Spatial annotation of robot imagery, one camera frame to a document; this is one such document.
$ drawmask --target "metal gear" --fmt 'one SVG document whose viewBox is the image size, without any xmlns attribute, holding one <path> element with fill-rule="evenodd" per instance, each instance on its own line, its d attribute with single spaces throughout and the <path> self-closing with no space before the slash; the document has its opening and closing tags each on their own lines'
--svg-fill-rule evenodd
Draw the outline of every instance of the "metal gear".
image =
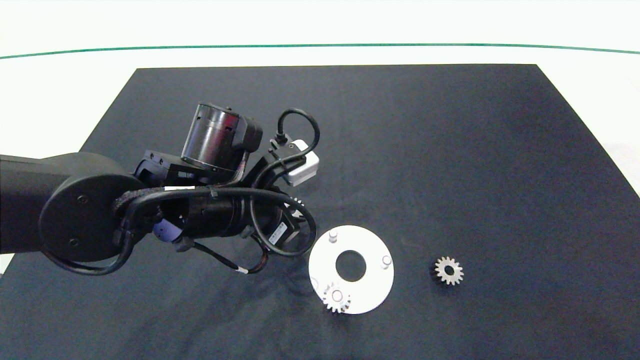
<svg viewBox="0 0 640 360">
<path fill-rule="evenodd" d="M 462 272 L 462 266 L 460 263 L 457 263 L 455 259 L 450 259 L 448 256 L 446 258 L 438 259 L 436 262 L 436 276 L 440 278 L 442 282 L 446 282 L 447 285 L 456 285 L 462 281 L 462 275 L 465 273 Z M 446 272 L 446 268 L 451 267 L 453 269 L 453 274 L 449 275 Z"/>
<path fill-rule="evenodd" d="M 322 302 L 332 313 L 343 313 L 351 305 L 351 295 L 344 293 L 334 282 L 323 291 Z"/>
</svg>

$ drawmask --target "gear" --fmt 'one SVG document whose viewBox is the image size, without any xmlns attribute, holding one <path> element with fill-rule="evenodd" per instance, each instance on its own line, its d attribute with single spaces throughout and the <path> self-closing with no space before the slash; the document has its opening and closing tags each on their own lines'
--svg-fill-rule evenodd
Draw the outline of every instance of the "gear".
<svg viewBox="0 0 640 360">
<path fill-rule="evenodd" d="M 334 282 L 323 291 L 322 302 L 332 313 L 343 313 L 351 305 L 351 295 L 344 293 Z"/>
<path fill-rule="evenodd" d="M 295 197 L 295 198 L 294 198 L 294 197 L 291 197 L 291 198 L 293 199 L 293 201 L 297 201 L 297 202 L 298 202 L 298 204 L 300 204 L 300 205 L 304 206 L 304 204 L 302 203 L 302 200 L 298 199 L 297 197 Z M 294 218 L 297 218 L 297 219 L 303 219 L 303 218 L 304 218 L 304 216 L 302 215 L 302 213 L 301 213 L 301 212 L 300 212 L 300 210 L 298 210 L 298 209 L 289 209 L 289 211 L 291 212 L 291 215 L 292 215 Z"/>
<path fill-rule="evenodd" d="M 456 285 L 462 281 L 462 275 L 465 273 L 462 272 L 462 267 L 460 263 L 457 263 L 455 259 L 446 258 L 438 259 L 436 262 L 436 276 L 440 278 L 442 282 L 446 282 L 447 285 Z M 452 272 L 451 275 L 447 273 L 447 267 L 451 268 L 449 272 Z"/>
</svg>

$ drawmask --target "white background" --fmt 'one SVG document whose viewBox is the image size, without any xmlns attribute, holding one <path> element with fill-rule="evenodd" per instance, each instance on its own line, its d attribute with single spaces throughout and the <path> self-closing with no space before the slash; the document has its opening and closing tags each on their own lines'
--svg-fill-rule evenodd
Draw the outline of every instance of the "white background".
<svg viewBox="0 0 640 360">
<path fill-rule="evenodd" d="M 498 43 L 640 51 L 636 1 L 2 1 L 0 56 L 243 44 Z M 80 149 L 142 67 L 535 63 L 640 192 L 640 54 L 517 47 L 163 49 L 0 60 L 0 154 Z M 46 115 L 25 117 L 34 104 Z M 0 273 L 10 257 L 0 256 Z"/>
</svg>

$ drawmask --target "white disc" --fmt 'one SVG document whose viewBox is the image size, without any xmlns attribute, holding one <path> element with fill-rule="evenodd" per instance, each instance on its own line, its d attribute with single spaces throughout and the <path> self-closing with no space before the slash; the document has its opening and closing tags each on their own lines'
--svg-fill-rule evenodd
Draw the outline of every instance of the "white disc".
<svg viewBox="0 0 640 360">
<path fill-rule="evenodd" d="M 362 278 L 343 279 L 335 268 L 345 251 L 359 253 L 367 266 Z M 316 241 L 309 257 L 311 285 L 320 299 L 331 284 L 351 297 L 347 314 L 362 314 L 378 307 L 387 298 L 394 283 L 394 264 L 385 243 L 371 231 L 353 225 L 334 227 Z"/>
</svg>

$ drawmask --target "green line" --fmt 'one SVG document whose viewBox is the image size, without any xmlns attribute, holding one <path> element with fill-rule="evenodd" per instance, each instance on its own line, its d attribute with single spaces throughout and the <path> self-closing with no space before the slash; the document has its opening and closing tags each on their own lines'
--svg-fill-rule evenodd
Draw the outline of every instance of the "green line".
<svg viewBox="0 0 640 360">
<path fill-rule="evenodd" d="M 49 51 L 46 53 L 20 54 L 0 56 L 2 59 L 27 58 L 30 56 L 57 55 L 70 53 L 91 53 L 94 51 L 120 51 L 120 50 L 156 50 L 156 49 L 241 49 L 261 47 L 417 47 L 417 46 L 485 46 L 485 47 L 535 47 L 539 49 L 562 49 L 599 51 L 601 53 L 620 53 L 640 55 L 640 51 L 599 49 L 596 47 L 558 46 L 558 45 L 531 45 L 531 44 L 462 44 L 462 43 L 396 43 L 396 44 L 264 44 L 264 45 L 168 45 L 168 46 L 130 46 L 130 47 L 99 47 L 96 49 L 78 49 Z"/>
</svg>

